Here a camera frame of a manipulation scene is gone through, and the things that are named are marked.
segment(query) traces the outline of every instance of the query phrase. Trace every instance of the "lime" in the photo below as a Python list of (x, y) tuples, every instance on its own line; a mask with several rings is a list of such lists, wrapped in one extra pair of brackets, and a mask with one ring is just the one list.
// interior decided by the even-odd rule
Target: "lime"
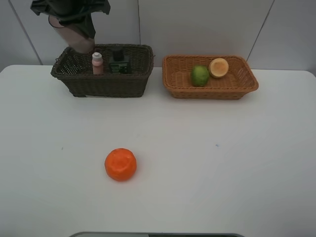
[(207, 67), (196, 65), (191, 72), (191, 81), (193, 86), (205, 86), (208, 82), (209, 72)]

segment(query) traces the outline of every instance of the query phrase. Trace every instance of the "basket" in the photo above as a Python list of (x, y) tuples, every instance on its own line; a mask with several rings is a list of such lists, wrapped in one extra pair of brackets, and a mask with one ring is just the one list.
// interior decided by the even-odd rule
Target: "basket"
[[(120, 46), (130, 57), (132, 74), (111, 74), (109, 69), (110, 48)], [(102, 75), (94, 75), (92, 54), (80, 54), (70, 47), (57, 59), (51, 75), (61, 80), (75, 97), (141, 97), (154, 66), (151, 47), (135, 44), (97, 44), (95, 52), (103, 57)]]
[[(193, 66), (208, 68), (211, 61), (219, 57), (227, 60), (228, 73), (221, 79), (210, 77), (205, 87), (192, 86)], [(169, 55), (163, 60), (162, 79), (171, 95), (180, 99), (238, 100), (259, 87), (247, 62), (238, 56)]]

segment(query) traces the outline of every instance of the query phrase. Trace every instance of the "wall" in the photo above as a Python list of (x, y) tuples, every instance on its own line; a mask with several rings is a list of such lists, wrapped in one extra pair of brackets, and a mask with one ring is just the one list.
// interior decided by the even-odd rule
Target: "wall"
[(9, 2), (0, 1), (0, 72), (12, 64), (39, 64)]
[[(48, 16), (36, 16), (30, 10), (31, 0), (10, 0), (39, 54), (43, 64), (52, 65), (67, 47), (63, 39), (48, 23)], [(137, 0), (109, 0), (109, 15), (92, 14), (96, 43), (139, 44), (139, 17)]]
[(315, 11), (315, 0), (276, 0), (249, 57), (251, 68), (316, 75)]
[(139, 0), (141, 43), (168, 54), (247, 58), (273, 0)]

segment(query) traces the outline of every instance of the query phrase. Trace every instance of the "dark bottle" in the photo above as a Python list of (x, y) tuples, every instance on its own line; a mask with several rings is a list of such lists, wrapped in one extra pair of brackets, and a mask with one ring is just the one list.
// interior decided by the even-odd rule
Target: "dark bottle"
[(130, 74), (129, 56), (125, 56), (122, 47), (111, 48), (112, 57), (109, 60), (111, 73)]

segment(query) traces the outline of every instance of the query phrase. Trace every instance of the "orange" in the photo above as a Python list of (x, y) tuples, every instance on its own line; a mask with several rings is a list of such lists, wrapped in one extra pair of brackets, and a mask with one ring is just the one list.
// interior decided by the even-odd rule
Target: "orange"
[(107, 174), (116, 181), (126, 181), (130, 179), (137, 168), (134, 154), (124, 148), (111, 151), (104, 162)]

